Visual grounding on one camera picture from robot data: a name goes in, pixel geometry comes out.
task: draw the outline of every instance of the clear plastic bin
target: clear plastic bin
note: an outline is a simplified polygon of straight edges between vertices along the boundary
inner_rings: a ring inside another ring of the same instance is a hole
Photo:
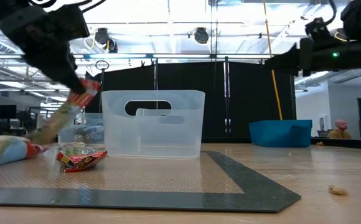
[[[70,142],[104,143],[103,115],[101,113],[78,114],[58,134],[59,144]]]
[[[196,90],[104,91],[105,147],[111,156],[196,158],[200,156],[205,93]],[[170,110],[136,110],[132,101],[166,101]]]

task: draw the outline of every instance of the ceiling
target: ceiling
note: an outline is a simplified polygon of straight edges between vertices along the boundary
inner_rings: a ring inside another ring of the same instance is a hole
[[[66,3],[76,0],[61,0],[47,11],[55,10]],[[237,0],[219,1],[235,2]],[[106,27],[118,45],[119,54],[268,54],[268,35],[265,26],[265,11],[260,1],[255,3],[219,4],[210,7],[207,0],[107,0],[97,8],[84,14],[91,36],[85,40],[71,42],[75,54],[100,54],[103,49],[91,48],[92,38],[97,28]],[[332,15],[329,5],[311,5],[309,0],[267,0],[269,39],[272,53],[281,54],[305,36],[304,25],[314,17],[325,20]],[[345,1],[338,4],[338,13],[344,8]],[[193,37],[197,27],[205,27],[210,34],[208,44],[198,44]],[[337,19],[330,29],[342,27]],[[21,54],[0,31],[0,55]],[[196,62],[202,59],[162,59],[159,63]],[[257,62],[257,60],[235,61]],[[77,59],[77,73],[82,77],[85,71],[98,73],[96,60]],[[110,70],[119,70],[141,65],[141,59],[108,60]],[[27,68],[18,60],[0,58],[0,78],[22,79],[43,78],[38,69]],[[24,83],[31,88],[63,88],[49,83]]]

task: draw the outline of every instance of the desk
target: desk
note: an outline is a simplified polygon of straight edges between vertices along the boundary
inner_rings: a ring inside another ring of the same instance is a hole
[[[0,223],[361,223],[361,149],[269,149],[204,144],[295,191],[302,199],[277,214],[0,207]],[[350,196],[328,193],[343,186]]]

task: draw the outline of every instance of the snack bag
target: snack bag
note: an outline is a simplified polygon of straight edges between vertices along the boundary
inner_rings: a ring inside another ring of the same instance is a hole
[[[56,134],[69,121],[74,119],[84,106],[92,101],[98,93],[100,83],[92,80],[81,81],[87,91],[81,95],[70,92],[67,101],[47,120],[41,131],[30,136],[33,143],[40,145],[50,144]]]
[[[56,158],[66,165],[64,172],[78,172],[96,165],[106,155],[107,151],[104,149],[95,149],[83,142],[74,142],[59,146]]]
[[[0,136],[0,165],[42,154],[47,148],[15,136]]]

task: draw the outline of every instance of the computer monitor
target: computer monitor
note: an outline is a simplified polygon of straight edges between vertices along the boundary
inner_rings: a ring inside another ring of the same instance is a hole
[[[16,105],[0,105],[0,119],[15,119],[16,115]]]

